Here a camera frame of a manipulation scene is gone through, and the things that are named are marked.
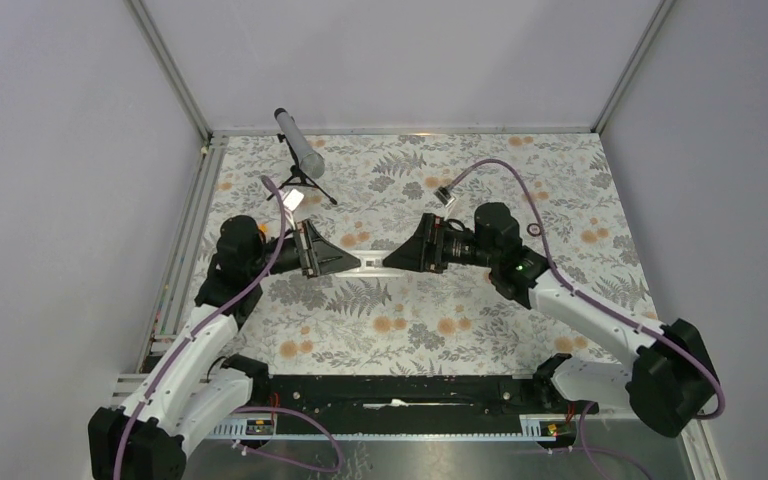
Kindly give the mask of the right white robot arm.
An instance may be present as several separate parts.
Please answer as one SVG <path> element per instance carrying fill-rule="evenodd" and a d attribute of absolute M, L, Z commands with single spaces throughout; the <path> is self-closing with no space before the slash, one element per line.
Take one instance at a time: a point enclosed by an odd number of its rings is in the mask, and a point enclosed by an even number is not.
<path fill-rule="evenodd" d="M 637 317 L 563 277 L 546 256 L 524 245 L 521 228 L 499 202 L 480 205 L 471 229 L 433 213 L 385 257 L 386 268 L 441 274 L 451 264 L 486 268 L 503 298 L 559 320 L 597 343 L 614 363 L 560 356 L 533 386 L 535 402 L 557 412 L 570 401 L 628 408 L 654 432 L 676 437 L 722 387 L 699 330 L 683 319 Z"/>

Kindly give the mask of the white AC remote control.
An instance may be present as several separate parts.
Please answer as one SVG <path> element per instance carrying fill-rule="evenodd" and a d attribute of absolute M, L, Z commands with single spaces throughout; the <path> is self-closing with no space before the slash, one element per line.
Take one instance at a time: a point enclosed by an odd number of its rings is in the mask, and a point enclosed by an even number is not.
<path fill-rule="evenodd" d="M 360 260 L 358 273 L 371 274 L 386 270 L 383 260 L 390 254 L 388 250 L 354 250 L 352 255 Z"/>

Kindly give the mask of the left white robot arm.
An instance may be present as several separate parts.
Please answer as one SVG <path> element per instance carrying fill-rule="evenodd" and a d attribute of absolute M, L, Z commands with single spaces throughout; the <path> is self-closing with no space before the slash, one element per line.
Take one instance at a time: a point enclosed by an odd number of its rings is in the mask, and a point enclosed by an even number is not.
<path fill-rule="evenodd" d="M 181 478 L 193 451 L 224 418 L 269 401 L 267 366 L 241 356 L 228 358 L 206 386 L 200 384 L 253 313 L 263 294 L 261 281 L 295 270 L 317 278 L 360 265 L 308 220 L 272 240 L 249 216 L 226 220 L 196 306 L 172 346 L 120 406 L 101 407 L 91 417 L 92 477 Z"/>

